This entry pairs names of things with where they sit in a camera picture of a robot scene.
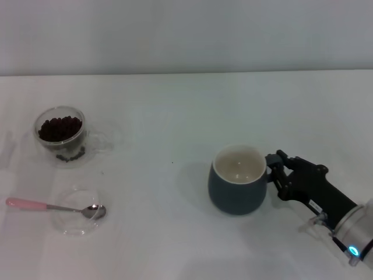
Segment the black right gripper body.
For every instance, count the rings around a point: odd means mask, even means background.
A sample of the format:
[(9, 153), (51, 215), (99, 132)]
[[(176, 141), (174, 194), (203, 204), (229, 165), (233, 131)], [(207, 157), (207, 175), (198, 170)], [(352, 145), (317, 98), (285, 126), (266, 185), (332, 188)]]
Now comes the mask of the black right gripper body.
[(289, 188), (278, 192), (283, 201), (298, 201), (313, 213), (325, 215), (326, 225), (337, 225), (357, 204), (326, 179), (329, 169), (322, 164), (313, 164), (300, 157), (294, 157), (294, 170), (286, 167)]

